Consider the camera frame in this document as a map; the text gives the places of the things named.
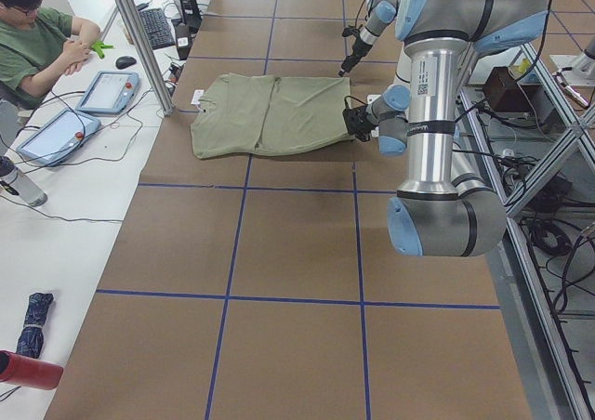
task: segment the brown floor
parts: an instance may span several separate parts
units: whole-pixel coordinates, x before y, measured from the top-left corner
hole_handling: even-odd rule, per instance
[[[46,419],[532,418],[484,257],[390,246],[405,159],[192,155],[194,89],[336,76],[361,1],[211,2]],[[593,9],[556,0],[545,53],[579,53]],[[393,41],[353,95],[392,82]]]

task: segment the green object in hand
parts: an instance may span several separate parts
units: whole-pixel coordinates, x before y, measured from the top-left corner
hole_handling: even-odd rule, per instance
[[[106,48],[113,48],[113,46],[103,44],[103,41],[100,40],[95,41],[91,46],[91,49],[98,54],[99,59],[105,58],[105,53],[103,53],[103,50]]]

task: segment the white sticker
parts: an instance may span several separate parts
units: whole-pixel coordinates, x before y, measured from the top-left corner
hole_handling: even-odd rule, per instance
[[[411,92],[418,97],[436,95],[436,72],[438,59],[435,57],[417,60],[411,69]]]
[[[205,91],[202,90],[202,89],[194,90],[194,95],[192,95],[191,104],[200,107],[200,105],[201,105],[201,98],[203,97],[204,94],[205,94]]]

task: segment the white table surface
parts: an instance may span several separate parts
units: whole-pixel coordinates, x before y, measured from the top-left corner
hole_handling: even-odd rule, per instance
[[[103,40],[106,44],[115,45],[115,48],[104,51],[105,59],[99,59],[94,54],[82,71],[60,78],[53,90],[56,94],[85,90],[98,71],[116,71],[114,63],[119,56],[130,55],[139,59],[134,46],[126,41],[116,24]],[[166,71],[172,60],[181,63],[177,61],[174,46],[154,53],[161,72]],[[140,61],[126,70],[138,72],[140,76],[139,92],[131,104],[134,105],[143,92],[151,88],[151,84]],[[74,107],[80,97],[65,98],[65,101]],[[42,125],[64,107],[65,104],[54,99],[35,112],[28,125]],[[131,115],[142,121],[140,130],[139,122],[125,116],[118,125],[107,127],[91,138],[68,163],[93,157],[118,159],[138,131],[121,161],[93,160],[32,172],[29,177],[48,196],[47,202],[37,209],[48,215],[67,218],[123,219],[163,117],[153,93],[149,93]],[[101,122],[108,125],[114,119],[101,118]],[[27,130],[21,132],[13,147],[21,144],[30,134]],[[9,152],[7,156],[14,162],[19,160],[14,152]],[[32,169],[27,164],[21,164],[20,168],[23,171]],[[7,196],[6,192],[0,195],[18,199]],[[51,220],[4,199],[0,199],[0,215],[4,232],[3,265],[0,269],[0,312],[3,314],[0,349],[16,349],[29,295],[52,293],[55,301],[43,329],[45,344],[40,360],[63,366],[71,354],[121,224]],[[0,383],[0,393],[13,387]],[[54,393],[54,390],[23,387],[0,403],[0,418],[43,419]]]

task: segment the red can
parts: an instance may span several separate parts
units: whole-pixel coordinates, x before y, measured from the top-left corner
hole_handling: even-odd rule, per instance
[[[0,382],[50,390],[58,386],[63,372],[57,364],[0,350]]]

